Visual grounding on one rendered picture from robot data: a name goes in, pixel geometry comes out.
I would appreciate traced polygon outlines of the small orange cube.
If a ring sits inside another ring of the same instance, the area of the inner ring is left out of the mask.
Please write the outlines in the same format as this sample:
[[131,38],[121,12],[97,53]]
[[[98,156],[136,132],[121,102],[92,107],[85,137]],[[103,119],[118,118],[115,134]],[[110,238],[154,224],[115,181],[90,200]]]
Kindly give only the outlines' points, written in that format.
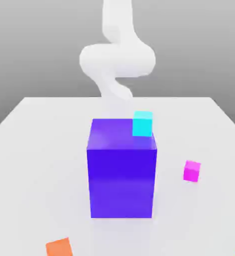
[[73,256],[68,237],[48,242],[45,247],[47,256]]

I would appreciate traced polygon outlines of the small magenta cube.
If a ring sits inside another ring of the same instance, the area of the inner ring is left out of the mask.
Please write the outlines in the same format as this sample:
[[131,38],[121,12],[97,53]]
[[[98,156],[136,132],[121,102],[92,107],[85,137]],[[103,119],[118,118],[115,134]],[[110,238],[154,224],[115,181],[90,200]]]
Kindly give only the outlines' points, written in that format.
[[199,179],[201,163],[187,160],[184,166],[183,179],[185,181],[197,182]]

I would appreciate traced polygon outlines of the large purple box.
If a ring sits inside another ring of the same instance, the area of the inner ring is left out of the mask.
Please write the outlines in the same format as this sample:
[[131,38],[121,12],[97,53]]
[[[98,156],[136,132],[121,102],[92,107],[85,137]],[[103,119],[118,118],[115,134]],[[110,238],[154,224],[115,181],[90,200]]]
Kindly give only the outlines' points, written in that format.
[[157,145],[134,136],[131,119],[94,118],[87,143],[92,218],[151,218]]

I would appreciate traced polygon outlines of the small cyan cube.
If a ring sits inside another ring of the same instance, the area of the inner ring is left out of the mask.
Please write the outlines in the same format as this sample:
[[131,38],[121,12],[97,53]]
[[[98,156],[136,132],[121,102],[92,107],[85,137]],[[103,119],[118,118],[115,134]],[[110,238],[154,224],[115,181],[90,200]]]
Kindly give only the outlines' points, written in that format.
[[132,135],[136,137],[151,137],[153,135],[153,113],[151,111],[134,112]]

